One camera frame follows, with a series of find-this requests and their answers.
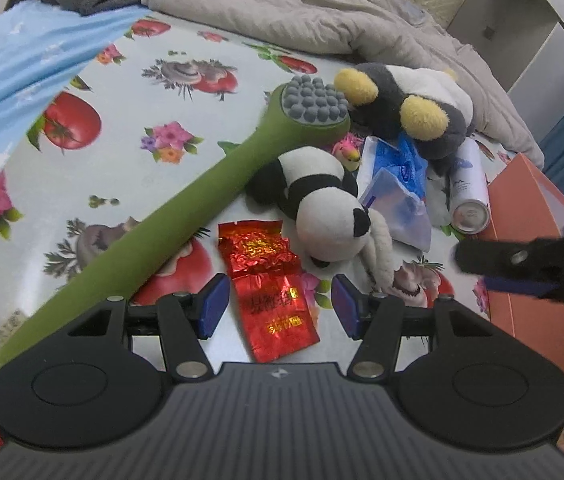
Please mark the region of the red foil tea packets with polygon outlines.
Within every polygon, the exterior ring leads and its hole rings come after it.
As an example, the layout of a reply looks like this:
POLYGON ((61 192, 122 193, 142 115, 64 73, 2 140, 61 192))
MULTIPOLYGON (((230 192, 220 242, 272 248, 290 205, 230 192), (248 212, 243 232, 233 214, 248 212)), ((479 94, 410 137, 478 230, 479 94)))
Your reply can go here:
POLYGON ((218 249, 256 362, 272 362, 320 341, 303 293, 300 259, 280 221, 221 223, 218 249))

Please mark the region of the white spray can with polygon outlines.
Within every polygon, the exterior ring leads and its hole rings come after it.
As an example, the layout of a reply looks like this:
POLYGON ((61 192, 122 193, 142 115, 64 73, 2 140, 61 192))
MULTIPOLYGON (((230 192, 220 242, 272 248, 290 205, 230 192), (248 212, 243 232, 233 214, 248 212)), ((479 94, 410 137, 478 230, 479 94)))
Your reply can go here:
POLYGON ((451 224, 466 235, 475 235, 490 222, 490 202, 480 149, 465 139, 455 154, 450 173, 451 224))

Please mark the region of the blue plastic snack bag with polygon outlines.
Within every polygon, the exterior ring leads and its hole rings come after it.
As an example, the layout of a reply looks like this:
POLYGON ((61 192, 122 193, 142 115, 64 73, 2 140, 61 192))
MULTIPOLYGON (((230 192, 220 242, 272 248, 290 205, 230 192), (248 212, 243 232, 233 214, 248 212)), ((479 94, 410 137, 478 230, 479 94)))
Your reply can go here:
POLYGON ((428 252, 431 245, 427 167, 414 141, 400 132, 396 146, 368 136, 357 173, 360 202, 384 217, 394 240, 420 252, 428 252))

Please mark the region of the grey penguin plush toy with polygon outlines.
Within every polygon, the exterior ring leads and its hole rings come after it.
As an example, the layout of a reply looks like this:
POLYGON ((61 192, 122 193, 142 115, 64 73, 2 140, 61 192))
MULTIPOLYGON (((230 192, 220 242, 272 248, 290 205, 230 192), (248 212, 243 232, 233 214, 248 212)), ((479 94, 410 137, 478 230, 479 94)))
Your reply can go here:
POLYGON ((361 63, 340 70, 334 86, 363 132, 386 142, 406 134, 440 177, 474 131, 474 104, 453 70, 361 63))

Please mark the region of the fruit print table cloth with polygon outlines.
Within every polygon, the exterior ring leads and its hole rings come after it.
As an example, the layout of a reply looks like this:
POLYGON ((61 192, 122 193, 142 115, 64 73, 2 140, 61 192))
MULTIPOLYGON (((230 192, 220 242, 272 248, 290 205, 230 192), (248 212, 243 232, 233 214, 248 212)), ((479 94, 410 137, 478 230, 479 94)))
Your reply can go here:
POLYGON ((133 23, 53 96, 0 171, 0 348, 243 142, 274 88, 344 66, 161 14, 133 23))

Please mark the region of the white wardrobe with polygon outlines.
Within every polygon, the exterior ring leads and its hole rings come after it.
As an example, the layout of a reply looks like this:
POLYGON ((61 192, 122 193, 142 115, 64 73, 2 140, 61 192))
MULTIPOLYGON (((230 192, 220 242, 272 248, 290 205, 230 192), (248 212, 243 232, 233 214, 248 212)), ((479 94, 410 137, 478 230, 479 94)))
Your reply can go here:
POLYGON ((564 0, 464 0, 449 32, 484 58, 542 141, 564 116, 564 0))

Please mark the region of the green massage brush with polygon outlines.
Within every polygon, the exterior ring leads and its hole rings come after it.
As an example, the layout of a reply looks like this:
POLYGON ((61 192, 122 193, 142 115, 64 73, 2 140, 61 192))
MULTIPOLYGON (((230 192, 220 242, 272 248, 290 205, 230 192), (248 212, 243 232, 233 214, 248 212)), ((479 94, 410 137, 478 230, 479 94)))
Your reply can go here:
POLYGON ((254 132, 55 292, 1 347, 0 368, 107 297, 132 297, 261 167, 295 148, 343 138, 351 104, 333 84, 320 88, 309 76, 276 87, 254 132))

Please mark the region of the light blue bed sheet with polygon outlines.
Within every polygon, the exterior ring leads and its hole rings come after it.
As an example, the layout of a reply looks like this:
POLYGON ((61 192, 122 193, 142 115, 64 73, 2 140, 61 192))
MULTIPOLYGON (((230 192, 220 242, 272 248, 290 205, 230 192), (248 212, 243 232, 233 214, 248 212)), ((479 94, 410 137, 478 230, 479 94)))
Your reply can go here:
POLYGON ((82 16, 37 0, 0 14, 0 171, 53 96, 147 14, 126 6, 82 16))

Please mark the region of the beige quilt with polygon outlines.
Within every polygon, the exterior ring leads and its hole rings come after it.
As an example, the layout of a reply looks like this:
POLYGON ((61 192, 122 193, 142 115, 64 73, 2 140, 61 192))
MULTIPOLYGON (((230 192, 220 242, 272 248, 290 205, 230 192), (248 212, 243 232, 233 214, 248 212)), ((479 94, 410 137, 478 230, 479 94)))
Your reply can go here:
POLYGON ((544 154, 487 62, 408 0, 141 0, 153 11, 268 44, 369 62, 451 68, 477 129, 538 167, 544 154))

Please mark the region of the panda plush keychain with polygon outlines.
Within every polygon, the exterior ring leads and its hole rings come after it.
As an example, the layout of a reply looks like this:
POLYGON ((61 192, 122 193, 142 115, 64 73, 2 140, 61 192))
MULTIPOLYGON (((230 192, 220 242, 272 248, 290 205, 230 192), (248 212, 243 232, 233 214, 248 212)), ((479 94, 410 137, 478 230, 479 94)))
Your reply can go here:
POLYGON ((357 180, 332 154, 305 146, 260 168, 246 194, 261 206, 274 205, 295 222, 303 251, 315 266, 359 256, 382 292, 393 287, 393 238, 378 211, 358 198, 357 180))

